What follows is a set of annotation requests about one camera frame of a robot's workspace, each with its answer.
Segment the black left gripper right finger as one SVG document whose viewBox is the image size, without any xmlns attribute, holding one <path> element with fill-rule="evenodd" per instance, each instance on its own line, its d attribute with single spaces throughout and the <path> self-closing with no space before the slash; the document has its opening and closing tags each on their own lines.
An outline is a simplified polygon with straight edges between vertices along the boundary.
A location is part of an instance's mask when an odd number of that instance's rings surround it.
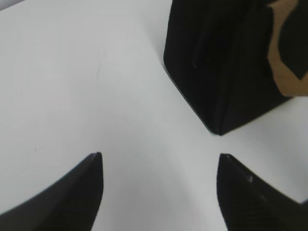
<svg viewBox="0 0 308 231">
<path fill-rule="evenodd" d="M 308 203 L 270 186 L 231 154 L 220 154 L 217 198 L 230 231 L 306 231 Z"/>
</svg>

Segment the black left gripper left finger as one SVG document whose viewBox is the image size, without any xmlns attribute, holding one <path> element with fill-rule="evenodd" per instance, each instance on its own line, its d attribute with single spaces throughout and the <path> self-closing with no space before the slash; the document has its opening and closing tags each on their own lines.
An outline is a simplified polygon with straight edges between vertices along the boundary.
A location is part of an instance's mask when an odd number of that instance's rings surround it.
<svg viewBox="0 0 308 231">
<path fill-rule="evenodd" d="M 103 158 L 88 155 L 53 185 L 0 216 L 2 231 L 90 231 L 103 197 Z"/>
</svg>

